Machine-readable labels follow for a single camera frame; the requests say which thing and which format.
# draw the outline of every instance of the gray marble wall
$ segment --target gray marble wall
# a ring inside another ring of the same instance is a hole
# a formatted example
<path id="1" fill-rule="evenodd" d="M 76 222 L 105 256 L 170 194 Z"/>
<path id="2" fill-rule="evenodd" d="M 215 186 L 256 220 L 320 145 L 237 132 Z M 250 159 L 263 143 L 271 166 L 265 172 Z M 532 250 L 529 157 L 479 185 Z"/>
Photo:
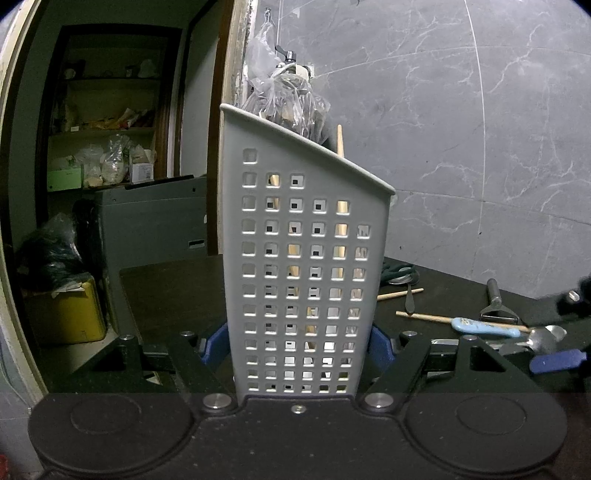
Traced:
<path id="1" fill-rule="evenodd" d="M 399 192 L 387 254 L 541 296 L 591 273 L 591 20 L 571 0 L 268 0 L 345 155 Z"/>

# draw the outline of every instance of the plastic bag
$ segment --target plastic bag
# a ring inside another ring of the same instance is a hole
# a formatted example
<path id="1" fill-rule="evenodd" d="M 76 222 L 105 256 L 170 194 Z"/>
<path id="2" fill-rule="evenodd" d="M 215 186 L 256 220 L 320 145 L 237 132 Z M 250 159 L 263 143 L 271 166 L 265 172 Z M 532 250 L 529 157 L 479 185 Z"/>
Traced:
<path id="1" fill-rule="evenodd" d="M 127 135 L 116 134 L 109 138 L 107 150 L 100 168 L 100 175 L 106 185 L 121 183 L 129 167 L 129 149 L 133 143 Z"/>
<path id="2" fill-rule="evenodd" d="M 98 145 L 89 145 L 81 148 L 75 155 L 76 161 L 84 169 L 84 186 L 100 187 L 103 180 L 100 177 L 100 159 L 103 156 L 103 149 Z"/>
<path id="3" fill-rule="evenodd" d="M 17 252 L 22 286 L 53 291 L 86 281 L 89 274 L 76 248 L 72 219 L 58 213 L 35 230 Z"/>
<path id="4" fill-rule="evenodd" d="M 322 144 L 327 137 L 324 123 L 330 103 L 314 94 L 308 80 L 288 71 L 293 64 L 277 66 L 281 60 L 275 55 L 274 32 L 267 8 L 265 22 L 246 48 L 253 92 L 242 109 Z"/>

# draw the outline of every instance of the yellow box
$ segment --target yellow box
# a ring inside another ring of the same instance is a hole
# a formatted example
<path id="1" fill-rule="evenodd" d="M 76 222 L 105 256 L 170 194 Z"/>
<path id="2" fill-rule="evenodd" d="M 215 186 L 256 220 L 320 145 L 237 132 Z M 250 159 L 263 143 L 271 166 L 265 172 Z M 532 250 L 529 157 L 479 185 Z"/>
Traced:
<path id="1" fill-rule="evenodd" d="M 106 326 L 96 294 L 95 281 L 84 282 L 79 291 L 51 292 L 25 298 L 31 328 L 40 345 L 96 342 Z"/>

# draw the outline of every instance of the light blue handle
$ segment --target light blue handle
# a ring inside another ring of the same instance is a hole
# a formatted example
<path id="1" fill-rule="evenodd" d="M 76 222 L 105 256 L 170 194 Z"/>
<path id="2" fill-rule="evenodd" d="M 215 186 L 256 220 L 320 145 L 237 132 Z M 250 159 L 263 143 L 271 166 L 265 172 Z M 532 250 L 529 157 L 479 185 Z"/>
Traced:
<path id="1" fill-rule="evenodd" d="M 518 338 L 521 332 L 517 328 L 493 327 L 484 322 L 456 317 L 452 320 L 452 327 L 457 332 L 471 333 L 473 335 L 499 335 L 503 337 Z"/>

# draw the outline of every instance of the wooden door frame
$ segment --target wooden door frame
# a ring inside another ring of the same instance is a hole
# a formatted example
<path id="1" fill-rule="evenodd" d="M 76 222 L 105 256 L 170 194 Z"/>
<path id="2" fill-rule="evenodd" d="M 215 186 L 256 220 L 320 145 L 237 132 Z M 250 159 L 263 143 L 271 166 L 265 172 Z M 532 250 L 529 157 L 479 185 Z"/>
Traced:
<path id="1" fill-rule="evenodd" d="M 148 35 L 167 38 L 162 75 L 160 78 L 160 93 L 156 108 L 155 129 L 157 153 L 159 158 L 154 164 L 154 178 L 167 177 L 168 163 L 168 132 L 170 126 L 170 110 L 176 68 L 177 52 L 180 45 L 182 29 L 174 27 L 159 27 L 156 25 L 137 24 L 80 24 L 65 25 L 61 28 L 51 55 L 47 70 L 47 77 L 41 97 L 39 120 L 37 122 L 37 142 L 35 145 L 35 213 L 37 225 L 47 221 L 47 151 L 51 128 L 51 113 L 56 90 L 60 81 L 60 70 L 66 46 L 73 35 L 85 34 L 131 34 Z"/>

